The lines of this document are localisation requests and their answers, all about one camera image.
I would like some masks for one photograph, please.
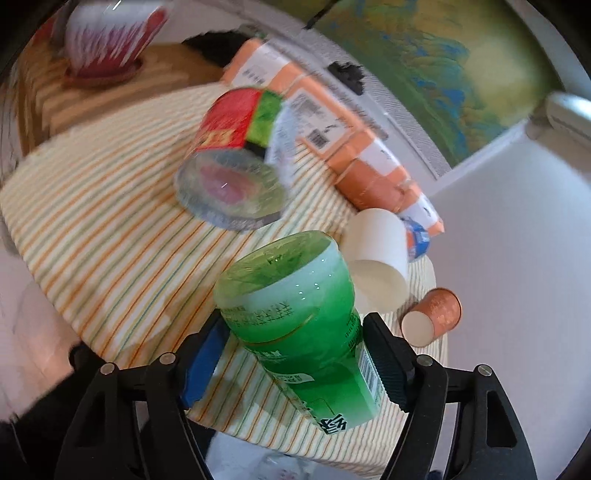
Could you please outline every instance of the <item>white wall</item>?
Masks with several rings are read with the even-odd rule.
[[[432,197],[446,224],[430,251],[437,284],[464,307],[450,366],[495,369],[540,480],[591,429],[590,173],[590,152],[551,130]]]

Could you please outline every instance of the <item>red label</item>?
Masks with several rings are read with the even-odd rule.
[[[224,93],[205,114],[189,154],[217,148],[242,148],[261,95],[261,90],[253,88]]]

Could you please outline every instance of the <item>metal screw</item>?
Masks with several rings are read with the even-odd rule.
[[[100,368],[100,373],[103,375],[109,375],[115,371],[115,364],[104,364]]]
[[[176,360],[174,353],[168,352],[160,357],[160,363],[163,365],[170,365]]]
[[[417,362],[419,365],[422,365],[424,367],[430,367],[431,365],[433,365],[433,358],[431,358],[428,355],[419,355],[417,357]]]
[[[484,377],[490,377],[492,375],[492,368],[488,365],[478,365],[478,373]]]

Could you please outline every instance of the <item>orange paper cup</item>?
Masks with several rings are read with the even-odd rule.
[[[453,330],[461,317],[457,295],[447,288],[434,288],[402,318],[402,336],[412,346],[424,347]]]
[[[400,211],[402,190],[362,160],[354,160],[337,179],[335,187],[359,210]]]

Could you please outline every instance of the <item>green plastic bottle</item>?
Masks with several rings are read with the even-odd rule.
[[[214,298],[246,349],[326,433],[378,413],[382,385],[331,237],[309,231],[266,245],[220,276]]]

